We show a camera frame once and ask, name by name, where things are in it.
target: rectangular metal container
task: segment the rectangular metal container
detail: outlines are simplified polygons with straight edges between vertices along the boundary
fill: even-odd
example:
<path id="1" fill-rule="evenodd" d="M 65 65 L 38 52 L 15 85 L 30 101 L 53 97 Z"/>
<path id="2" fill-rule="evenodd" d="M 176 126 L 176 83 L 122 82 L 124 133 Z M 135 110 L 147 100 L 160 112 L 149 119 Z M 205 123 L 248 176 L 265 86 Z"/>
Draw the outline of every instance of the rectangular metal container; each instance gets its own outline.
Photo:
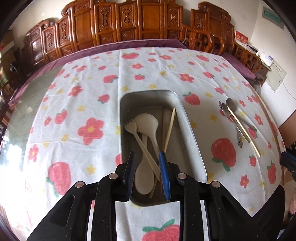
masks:
<path id="1" fill-rule="evenodd" d="M 136 152 L 137 165 L 142 160 L 142 151 L 135 137 L 124 129 L 124 124 L 141 113 L 154 115 L 158 120 L 156 139 L 162 150 L 162 123 L 163 108 L 165 108 L 165 137 L 168 132 L 170 117 L 173 108 L 176 109 L 176 117 L 172 128 L 168 148 L 167 161 L 179 166 L 181 172 L 192 176 L 196 181 L 206 183 L 207 173 L 198 149 L 190 122 L 184 110 L 179 96 L 169 90 L 151 90 L 132 92 L 124 95 L 120 101 L 120 125 L 121 125 L 121 152 L 123 162 L 128 161 L 130 152 Z M 148 139 L 148 151 L 157 161 L 154 149 Z M 167 203 L 163 195 L 163 189 L 157 182 L 152 198 L 149 195 L 141 195 L 133 187 L 131 201 L 139 206 L 152 206 Z"/>

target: tablecloth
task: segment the tablecloth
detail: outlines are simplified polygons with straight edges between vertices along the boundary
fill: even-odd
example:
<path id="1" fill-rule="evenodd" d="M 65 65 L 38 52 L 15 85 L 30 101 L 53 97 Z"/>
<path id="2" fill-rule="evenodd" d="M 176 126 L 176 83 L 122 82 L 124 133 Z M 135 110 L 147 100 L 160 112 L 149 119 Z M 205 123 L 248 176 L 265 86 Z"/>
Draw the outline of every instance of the tablecloth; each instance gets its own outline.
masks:
<path id="1" fill-rule="evenodd" d="M 22 202 L 27 215 L 20 220 L 8 212 L 14 225 L 24 227 L 29 235 L 75 182 L 97 182 L 114 172 L 121 163 L 120 99 L 128 92 L 154 89 L 169 89 L 180 96 L 208 182 L 220 181 L 253 216 L 280 183 L 276 141 L 282 151 L 284 145 L 273 124 L 274 138 L 251 86 L 221 56 L 175 48 L 135 48 L 69 62 L 54 79 L 25 151 Z M 238 147 L 235 126 L 218 106 L 218 100 L 225 102 L 228 97 L 236 102 L 236 113 L 256 127 L 249 132 L 261 158 L 246 141 Z M 177 240 L 179 203 L 145 208 L 118 203 L 116 212 L 118 240 Z"/>

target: spoon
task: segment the spoon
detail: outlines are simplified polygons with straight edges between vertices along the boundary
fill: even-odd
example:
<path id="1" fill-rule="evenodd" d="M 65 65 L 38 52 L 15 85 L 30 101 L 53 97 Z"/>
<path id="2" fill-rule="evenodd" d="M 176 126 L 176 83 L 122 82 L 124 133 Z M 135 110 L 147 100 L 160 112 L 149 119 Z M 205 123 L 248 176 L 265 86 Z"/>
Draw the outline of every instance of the spoon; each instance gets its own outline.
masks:
<path id="1" fill-rule="evenodd" d="M 237 106 L 236 106 L 235 102 L 233 101 L 233 99 L 231 99 L 231 98 L 228 98 L 226 100 L 226 105 L 231 109 L 231 111 L 233 113 L 235 113 L 235 111 L 237 110 Z M 249 124 L 247 121 L 245 121 L 244 119 L 242 119 L 242 118 L 240 118 L 238 116 L 237 116 L 237 118 L 240 121 L 242 121 L 243 123 L 245 123 L 248 127 L 250 127 L 253 131 L 256 131 L 256 128 L 253 125 Z"/>
<path id="2" fill-rule="evenodd" d="M 224 113 L 224 111 L 222 109 L 222 104 L 221 104 L 220 101 L 219 101 L 219 106 L 220 106 L 222 112 Z M 237 131 L 237 144 L 238 144 L 239 148 L 242 148 L 242 135 L 240 134 L 240 132 L 239 132 L 239 130 L 238 130 L 238 128 L 236 126 L 235 126 L 235 129 Z"/>
<path id="3" fill-rule="evenodd" d="M 222 103 L 222 111 L 223 111 L 224 115 L 226 115 L 227 118 L 230 118 L 229 110 L 227 109 L 227 106 L 224 103 Z M 243 137 L 247 140 L 247 142 L 250 143 L 246 134 L 238 128 L 236 120 L 234 118 L 231 118 L 231 119 L 233 120 L 233 123 L 235 124 L 237 130 L 239 130 L 239 132 L 243 135 Z"/>
<path id="4" fill-rule="evenodd" d="M 159 147 L 156 140 L 156 130 L 158 127 L 158 120 L 151 114 L 143 113 L 134 118 L 137 123 L 137 131 L 146 134 L 152 143 L 157 159 L 159 158 Z"/>
<path id="5" fill-rule="evenodd" d="M 147 148 L 147 135 L 142 134 L 142 142 Z M 154 173 L 147 161 L 145 155 L 143 154 L 142 161 L 138 165 L 135 173 L 135 188 L 138 193 L 146 195 L 151 192 L 154 186 Z"/>

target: white wire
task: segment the white wire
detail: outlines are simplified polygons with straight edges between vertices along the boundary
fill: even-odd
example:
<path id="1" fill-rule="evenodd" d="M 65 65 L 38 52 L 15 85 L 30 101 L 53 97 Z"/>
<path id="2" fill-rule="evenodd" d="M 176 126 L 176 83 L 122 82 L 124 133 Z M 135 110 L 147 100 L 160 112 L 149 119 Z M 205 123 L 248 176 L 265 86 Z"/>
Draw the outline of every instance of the white wire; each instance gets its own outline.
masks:
<path id="1" fill-rule="evenodd" d="M 283 85 L 284 85 L 286 91 L 289 93 L 289 95 L 290 95 L 294 100 L 296 100 L 296 99 L 291 95 L 291 93 L 288 91 L 288 89 L 287 89 L 287 87 L 285 86 L 284 82 L 282 82 L 282 83 L 283 83 Z"/>

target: white wall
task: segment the white wall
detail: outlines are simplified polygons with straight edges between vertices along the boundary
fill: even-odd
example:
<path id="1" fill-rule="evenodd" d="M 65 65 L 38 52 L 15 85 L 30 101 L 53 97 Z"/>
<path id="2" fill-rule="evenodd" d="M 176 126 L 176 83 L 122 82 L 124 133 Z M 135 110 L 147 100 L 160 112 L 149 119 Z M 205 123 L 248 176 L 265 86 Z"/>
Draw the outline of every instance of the white wall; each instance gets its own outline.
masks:
<path id="1" fill-rule="evenodd" d="M 287 72 L 283 83 L 296 98 L 296 43 L 286 27 L 281 29 L 262 18 L 263 6 L 268 7 L 260 0 L 251 44 L 259 49 L 259 54 L 265 52 L 273 57 Z M 283 84 L 279 86 L 275 93 L 267 83 L 263 84 L 262 97 L 269 105 L 279 126 L 296 109 L 296 100 L 289 95 Z"/>
<path id="2" fill-rule="evenodd" d="M 231 23 L 235 28 L 251 39 L 258 12 L 259 0 L 208 0 L 225 9 L 231 16 Z M 71 0 L 34 0 L 17 17 L 12 24 L 13 35 L 17 47 L 23 47 L 23 38 L 27 31 L 35 24 L 47 18 L 61 18 L 61 10 Z M 199 0 L 176 0 L 184 6 L 184 22 L 190 23 L 190 9 L 197 9 Z"/>

